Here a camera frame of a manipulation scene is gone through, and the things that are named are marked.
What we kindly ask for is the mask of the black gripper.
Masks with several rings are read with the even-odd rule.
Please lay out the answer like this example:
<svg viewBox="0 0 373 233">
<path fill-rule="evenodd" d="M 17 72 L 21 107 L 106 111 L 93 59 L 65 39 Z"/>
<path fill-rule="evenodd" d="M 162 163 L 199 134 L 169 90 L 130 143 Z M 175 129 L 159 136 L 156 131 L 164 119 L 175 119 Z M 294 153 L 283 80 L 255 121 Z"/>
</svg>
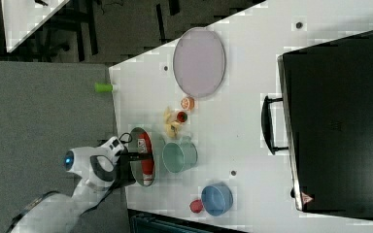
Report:
<svg viewBox="0 0 373 233">
<path fill-rule="evenodd" d="M 116 166 L 116 179 L 112 188 L 122 188 L 135 184 L 136 180 L 132 175 L 130 161 L 142 161 L 153 159 L 151 153 L 129 153 L 124 151 L 119 155 L 119 160 Z"/>
</svg>

